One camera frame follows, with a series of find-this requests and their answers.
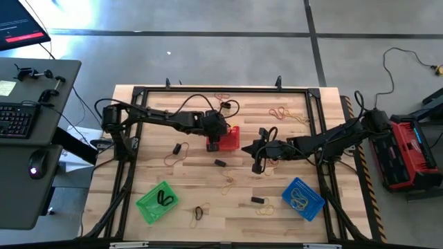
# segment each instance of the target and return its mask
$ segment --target monitor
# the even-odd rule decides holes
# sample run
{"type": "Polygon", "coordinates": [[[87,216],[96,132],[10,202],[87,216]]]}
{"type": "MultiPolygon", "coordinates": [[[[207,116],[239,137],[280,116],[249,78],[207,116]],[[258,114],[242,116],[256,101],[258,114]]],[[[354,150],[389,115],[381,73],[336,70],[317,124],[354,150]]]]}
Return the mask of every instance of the monitor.
{"type": "Polygon", "coordinates": [[[50,40],[19,0],[0,0],[0,51],[50,40]]]}

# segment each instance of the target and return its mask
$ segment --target concrete floor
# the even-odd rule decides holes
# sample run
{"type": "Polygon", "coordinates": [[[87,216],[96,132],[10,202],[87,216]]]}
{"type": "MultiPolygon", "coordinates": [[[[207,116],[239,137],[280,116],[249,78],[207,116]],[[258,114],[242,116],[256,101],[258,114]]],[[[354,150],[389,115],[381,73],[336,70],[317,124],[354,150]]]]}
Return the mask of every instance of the concrete floor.
{"type": "MultiPolygon", "coordinates": [[[[53,32],[58,29],[106,31],[202,31],[308,33],[303,0],[28,0],[53,32]]],[[[318,33],[442,34],[440,0],[311,0],[318,33]]],[[[82,68],[75,83],[91,107],[111,97],[116,84],[272,85],[278,75],[285,86],[319,86],[311,39],[305,37],[153,37],[51,35],[58,59],[78,59],[82,68]]],[[[374,94],[389,91],[383,52],[391,46],[414,50],[429,64],[442,64],[440,39],[318,39],[327,86],[353,98],[360,90],[367,107],[374,94]]],[[[1,57],[47,58],[39,46],[0,52],[1,57]]],[[[420,66],[412,56],[392,51],[387,56],[396,89],[379,98],[388,115],[410,113],[441,87],[443,78],[420,66]]],[[[72,95],[64,114],[82,118],[72,95]]],[[[65,121],[60,126],[67,127],[65,121]]],[[[98,128],[87,113],[81,126],[98,128]]],[[[426,131],[433,142],[436,131],[426,131]]],[[[369,165],[374,165],[364,144],[369,165]]],[[[441,151],[443,143],[433,151],[441,151]]],[[[90,171],[75,175],[87,185],[90,171]]],[[[441,248],[442,199],[407,204],[404,196],[385,191],[371,167],[372,181],[390,243],[441,248]]],[[[60,188],[52,206],[58,214],[41,217],[30,231],[0,231],[0,244],[74,238],[87,190],[60,188]]]]}

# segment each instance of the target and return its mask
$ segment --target wooden tabletop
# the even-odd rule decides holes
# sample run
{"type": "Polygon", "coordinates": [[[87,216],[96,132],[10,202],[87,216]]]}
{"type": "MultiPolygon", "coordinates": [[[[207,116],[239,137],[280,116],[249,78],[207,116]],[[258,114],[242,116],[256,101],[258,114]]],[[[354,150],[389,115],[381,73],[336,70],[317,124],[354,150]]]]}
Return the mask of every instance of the wooden tabletop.
{"type": "MultiPolygon", "coordinates": [[[[133,87],[134,85],[117,85],[114,98],[130,102],[133,87]]],[[[327,128],[343,123],[338,89],[320,88],[320,92],[327,128]]],[[[149,93],[148,106],[174,111],[191,94],[193,93],[149,93]]],[[[214,106],[219,106],[219,100],[215,98],[214,93],[204,93],[204,95],[214,106]]],[[[252,140],[258,139],[260,127],[270,129],[277,126],[277,139],[280,140],[292,136],[310,135],[309,127],[294,118],[278,120],[269,115],[269,109],[284,107],[294,115],[307,118],[305,97],[301,94],[230,93],[230,99],[240,103],[240,112],[227,119],[231,126],[240,128],[240,147],[250,145],[252,140]]],[[[183,108],[184,111],[208,109],[208,104],[203,98],[193,98],[183,108]]],[[[235,110],[233,104],[224,114],[227,116],[235,110]]],[[[317,118],[314,122],[319,131],[317,118]]],[[[180,154],[171,157],[167,163],[182,158],[185,150],[184,145],[180,154]]],[[[110,159],[112,154],[111,149],[101,154],[97,164],[110,159]]],[[[353,158],[343,156],[342,159],[343,162],[355,167],[353,158]]],[[[272,165],[268,164],[266,172],[270,176],[267,176],[254,174],[251,171],[252,164],[251,156],[240,149],[208,153],[204,137],[185,135],[171,127],[144,124],[124,240],[326,242],[323,212],[319,212],[317,217],[309,222],[281,198],[283,190],[295,177],[301,178],[319,193],[315,168],[306,160],[282,161],[274,171],[271,171],[272,165]],[[182,142],[188,142],[190,145],[186,159],[172,167],[165,165],[163,159],[171,154],[177,143],[182,142]],[[226,168],[216,166],[213,163],[215,159],[226,162],[226,168]],[[235,181],[226,195],[222,194],[222,187],[229,184],[230,179],[223,174],[229,174],[235,181]],[[179,197],[179,203],[156,223],[148,225],[135,203],[161,181],[170,184],[179,197]],[[251,202],[252,196],[268,198],[274,209],[273,214],[257,214],[259,207],[251,202]],[[204,203],[209,205],[202,206],[204,215],[197,222],[197,226],[192,228],[190,222],[194,209],[204,203]]],[[[84,233],[92,229],[109,206],[116,168],[117,162],[114,161],[97,169],[93,175],[82,219],[84,233]]],[[[358,176],[337,163],[336,177],[343,209],[359,230],[365,236],[371,237],[358,176]]],[[[120,208],[116,212],[113,234],[118,225],[119,213],[120,208]]],[[[332,208],[331,213],[334,231],[338,235],[336,215],[332,208]]]]}

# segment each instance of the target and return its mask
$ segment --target green basket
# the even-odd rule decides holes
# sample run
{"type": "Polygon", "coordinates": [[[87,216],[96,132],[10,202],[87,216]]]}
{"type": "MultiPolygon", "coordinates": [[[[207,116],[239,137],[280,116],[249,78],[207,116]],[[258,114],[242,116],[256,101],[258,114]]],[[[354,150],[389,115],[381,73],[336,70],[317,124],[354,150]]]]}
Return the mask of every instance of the green basket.
{"type": "Polygon", "coordinates": [[[138,210],[140,210],[140,213],[143,215],[143,218],[145,218],[145,221],[151,225],[156,220],[160,219],[171,208],[173,208],[178,202],[179,199],[174,194],[168,183],[162,181],[155,188],[149,191],[144,197],[140,198],[140,200],[136,202],[136,205],[138,210]],[[164,207],[157,202],[157,194],[160,190],[163,190],[165,192],[165,198],[167,196],[174,197],[174,200],[173,202],[171,202],[171,204],[164,207]]]}

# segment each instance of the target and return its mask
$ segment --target blue basket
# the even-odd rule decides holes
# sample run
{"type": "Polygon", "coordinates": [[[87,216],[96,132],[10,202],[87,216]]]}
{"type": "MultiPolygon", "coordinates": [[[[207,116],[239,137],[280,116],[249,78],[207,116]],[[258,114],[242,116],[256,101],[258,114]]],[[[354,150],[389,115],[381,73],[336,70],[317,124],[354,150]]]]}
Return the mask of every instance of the blue basket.
{"type": "Polygon", "coordinates": [[[295,178],[289,187],[283,192],[282,197],[284,201],[308,221],[312,221],[325,204],[325,200],[298,177],[295,178]],[[303,211],[297,210],[291,205],[291,192],[296,188],[298,188],[300,193],[308,200],[308,204],[303,211]]]}

